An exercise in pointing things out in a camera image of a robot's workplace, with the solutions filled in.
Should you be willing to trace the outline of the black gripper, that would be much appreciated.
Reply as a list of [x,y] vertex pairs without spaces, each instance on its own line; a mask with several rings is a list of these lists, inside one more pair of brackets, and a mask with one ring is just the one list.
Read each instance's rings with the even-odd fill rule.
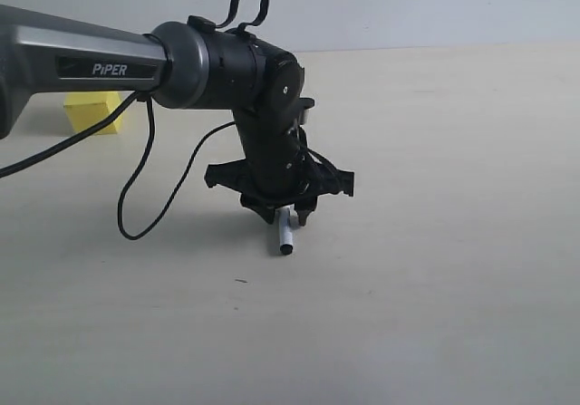
[[298,225],[305,227],[307,218],[315,211],[315,199],[323,195],[354,194],[354,173],[307,159],[285,170],[284,185],[278,191],[267,191],[276,185],[264,186],[250,172],[245,159],[209,165],[204,180],[209,188],[221,186],[240,194],[240,203],[258,214],[268,225],[276,220],[276,209],[294,205]]

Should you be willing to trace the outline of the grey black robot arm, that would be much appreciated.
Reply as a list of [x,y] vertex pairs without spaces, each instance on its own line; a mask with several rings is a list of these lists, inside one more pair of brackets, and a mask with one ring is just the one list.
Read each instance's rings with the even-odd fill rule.
[[304,79],[292,53],[198,16],[135,34],[1,9],[3,136],[37,93],[126,91],[151,106],[230,111],[244,158],[209,166],[205,180],[236,191],[267,223],[291,206],[304,225],[320,196],[354,191],[351,171],[308,146],[303,126],[314,100],[302,96]]

